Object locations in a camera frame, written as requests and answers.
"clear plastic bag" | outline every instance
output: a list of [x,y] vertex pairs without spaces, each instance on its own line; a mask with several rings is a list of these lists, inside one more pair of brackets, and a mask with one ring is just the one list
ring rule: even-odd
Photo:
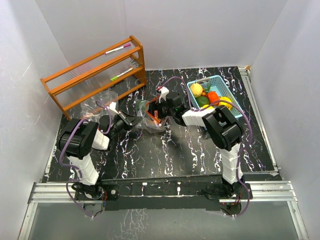
[[105,90],[105,91],[99,92],[93,97],[90,97],[87,100],[80,103],[80,106],[81,106],[80,116],[82,118],[86,118],[89,121],[99,123],[99,119],[102,116],[108,115],[107,110],[97,106],[96,100],[100,100],[101,102],[105,103],[106,106],[109,106],[110,103],[114,102],[116,103],[115,109],[118,110],[118,107],[119,107],[118,94],[114,91]]
[[165,124],[168,120],[168,116],[165,119],[162,119],[160,123],[157,123],[152,119],[147,113],[149,106],[146,107],[148,103],[147,100],[137,100],[135,105],[135,112],[137,116],[142,117],[142,121],[138,123],[135,127],[137,129],[145,129],[151,134],[161,133],[165,130]]

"avocado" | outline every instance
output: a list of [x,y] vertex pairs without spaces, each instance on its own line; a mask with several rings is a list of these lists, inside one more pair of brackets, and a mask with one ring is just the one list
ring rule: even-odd
[[199,96],[195,100],[198,103],[200,108],[202,108],[204,105],[210,104],[210,101],[206,96]]

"pink marker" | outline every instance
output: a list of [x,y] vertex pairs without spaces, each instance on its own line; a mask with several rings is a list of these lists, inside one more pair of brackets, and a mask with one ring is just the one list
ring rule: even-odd
[[120,47],[117,47],[117,48],[115,48],[115,49],[112,49],[112,50],[110,50],[110,51],[106,51],[104,54],[106,55],[106,54],[109,54],[109,53],[118,51],[118,50],[120,50],[120,49],[124,49],[124,48],[129,47],[129,46],[131,46],[131,43],[130,43],[130,42],[129,42],[129,43],[126,43],[126,44],[123,45],[123,46],[120,46]]

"blue basket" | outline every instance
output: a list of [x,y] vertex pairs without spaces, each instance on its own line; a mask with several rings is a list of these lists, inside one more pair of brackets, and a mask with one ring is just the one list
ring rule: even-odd
[[[227,85],[219,75],[210,76],[200,80],[190,81],[187,83],[188,91],[190,93],[191,103],[194,108],[200,109],[194,95],[190,90],[190,86],[194,83],[200,84],[204,89],[211,84],[210,91],[216,92],[216,94],[218,94],[219,97],[228,97],[233,104],[235,104],[237,107],[239,107],[242,110],[236,98],[233,96],[233,94],[231,93],[231,91],[229,90],[229,88],[227,87]],[[235,107],[231,108],[230,112],[233,114],[233,116],[236,119],[242,116],[241,113]]]

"orange pepper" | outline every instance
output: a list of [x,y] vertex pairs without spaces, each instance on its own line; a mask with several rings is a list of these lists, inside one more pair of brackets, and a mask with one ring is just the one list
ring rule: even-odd
[[219,96],[218,94],[215,92],[215,91],[211,91],[207,94],[207,98],[209,99],[209,102],[210,103],[213,103],[215,101],[218,101],[219,100]]

